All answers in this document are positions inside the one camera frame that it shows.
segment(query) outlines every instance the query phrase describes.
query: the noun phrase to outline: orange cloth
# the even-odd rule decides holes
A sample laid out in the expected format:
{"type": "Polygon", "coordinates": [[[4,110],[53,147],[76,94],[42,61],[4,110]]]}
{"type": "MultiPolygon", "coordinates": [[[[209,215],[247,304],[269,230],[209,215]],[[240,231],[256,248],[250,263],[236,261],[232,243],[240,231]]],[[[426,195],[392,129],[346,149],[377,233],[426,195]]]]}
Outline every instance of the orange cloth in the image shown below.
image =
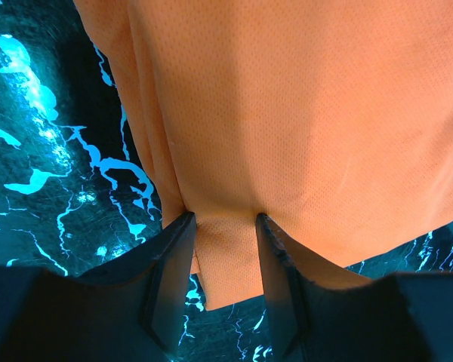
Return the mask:
{"type": "Polygon", "coordinates": [[[347,266],[453,220],[453,0],[75,0],[207,310],[262,294],[254,222],[347,266]]]}

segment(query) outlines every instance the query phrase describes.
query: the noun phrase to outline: dark background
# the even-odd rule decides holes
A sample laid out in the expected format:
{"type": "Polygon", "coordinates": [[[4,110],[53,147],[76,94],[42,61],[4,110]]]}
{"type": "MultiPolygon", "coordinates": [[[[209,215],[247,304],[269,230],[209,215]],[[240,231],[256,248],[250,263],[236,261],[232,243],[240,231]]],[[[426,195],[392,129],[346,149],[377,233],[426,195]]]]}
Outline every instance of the dark background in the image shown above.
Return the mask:
{"type": "MultiPolygon", "coordinates": [[[[161,231],[113,82],[72,0],[0,2],[0,265],[80,275],[161,231]]],[[[453,223],[349,269],[453,270],[453,223]]],[[[262,296],[204,301],[190,277],[180,360],[273,360],[262,296]]]]}

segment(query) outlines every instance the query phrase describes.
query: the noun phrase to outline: black plastic part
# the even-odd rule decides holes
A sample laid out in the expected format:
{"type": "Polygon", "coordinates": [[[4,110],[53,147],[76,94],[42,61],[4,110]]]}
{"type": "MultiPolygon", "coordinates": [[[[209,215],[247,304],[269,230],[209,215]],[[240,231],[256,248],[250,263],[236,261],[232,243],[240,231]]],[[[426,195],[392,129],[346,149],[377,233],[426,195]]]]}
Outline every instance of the black plastic part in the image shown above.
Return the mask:
{"type": "Polygon", "coordinates": [[[117,259],[63,278],[0,267],[0,362],[169,361],[183,331],[194,213],[117,259]]]}
{"type": "Polygon", "coordinates": [[[265,214],[257,242],[276,362],[453,362],[453,273],[372,281],[296,242],[265,214]]]}

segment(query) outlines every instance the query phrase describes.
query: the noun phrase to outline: marble surface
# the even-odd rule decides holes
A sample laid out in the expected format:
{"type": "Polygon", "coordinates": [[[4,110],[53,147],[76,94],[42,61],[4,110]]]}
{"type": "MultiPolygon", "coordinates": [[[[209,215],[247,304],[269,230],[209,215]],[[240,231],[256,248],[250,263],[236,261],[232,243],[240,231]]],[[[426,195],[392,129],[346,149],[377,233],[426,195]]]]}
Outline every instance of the marble surface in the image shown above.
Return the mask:
{"type": "MultiPolygon", "coordinates": [[[[0,1],[0,265],[80,275],[160,231],[107,59],[72,0],[0,1]]],[[[349,269],[452,271],[453,223],[349,269]]],[[[178,360],[273,360],[262,296],[204,302],[190,276],[178,360]]]]}

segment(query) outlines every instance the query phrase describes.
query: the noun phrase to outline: orange garment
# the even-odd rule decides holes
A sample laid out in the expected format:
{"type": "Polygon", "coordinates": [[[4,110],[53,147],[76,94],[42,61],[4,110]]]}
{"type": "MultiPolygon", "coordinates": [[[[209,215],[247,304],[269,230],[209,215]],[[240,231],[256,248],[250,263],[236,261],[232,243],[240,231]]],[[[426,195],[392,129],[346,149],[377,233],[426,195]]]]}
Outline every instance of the orange garment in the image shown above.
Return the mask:
{"type": "Polygon", "coordinates": [[[453,220],[453,0],[75,0],[206,309],[262,294],[255,217],[340,266],[453,220]]]}

